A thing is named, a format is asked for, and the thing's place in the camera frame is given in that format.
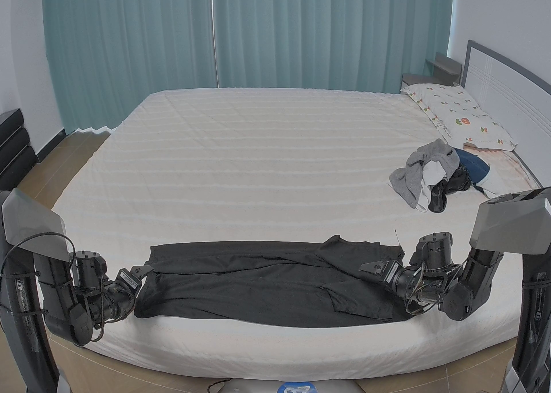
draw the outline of white bed sheet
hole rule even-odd
[[[74,177],[54,207],[77,249],[99,252],[108,275],[155,244],[215,240],[396,244],[453,234],[462,262],[478,205],[471,189],[441,214],[411,209],[387,184],[439,137],[408,97],[292,89],[200,89],[150,95]],[[513,157],[478,153],[510,191],[535,187]],[[454,322],[436,309],[406,322],[282,328],[171,317],[109,324],[88,348],[188,376],[319,380],[427,369],[516,335],[521,259],[506,254],[490,300]]]

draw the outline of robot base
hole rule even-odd
[[[351,379],[301,383],[231,379],[219,393],[364,393],[364,390]]]

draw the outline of floral pillow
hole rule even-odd
[[[461,86],[414,84],[402,92],[421,107],[452,147],[513,151],[516,146],[505,128],[481,110]]]

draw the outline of gray headboard frame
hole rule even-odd
[[[463,88],[465,87],[465,82],[467,80],[467,73],[468,73],[468,70],[469,70],[469,60],[471,59],[471,50],[472,49],[479,50],[480,52],[488,55],[489,57],[499,61],[500,63],[506,65],[507,67],[509,67],[511,69],[513,69],[515,72],[518,72],[520,75],[524,76],[525,78],[527,78],[528,80],[533,82],[535,85],[540,87],[542,90],[544,90],[548,94],[551,94],[551,85],[548,82],[542,80],[535,73],[530,72],[528,69],[522,67],[520,64],[508,59],[507,57],[501,55],[500,53],[498,53],[494,50],[489,49],[486,46],[483,46],[483,45],[477,43],[476,41],[474,41],[472,39],[470,39],[467,43],[467,53],[465,55],[465,65],[463,67],[463,74],[462,74],[462,77],[461,77],[461,86]],[[515,153],[516,157],[519,159],[519,161],[522,163],[522,165],[532,174],[532,176],[534,177],[536,182],[538,182],[538,185],[542,186],[540,181],[538,180],[538,178],[533,174],[532,170],[526,165],[526,163],[522,160],[522,158],[516,152],[513,151],[513,153]]]

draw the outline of curtain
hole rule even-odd
[[[447,52],[452,0],[213,0],[220,87],[397,93]]]
[[[216,87],[211,0],[44,0],[66,132],[114,128],[148,94]]]

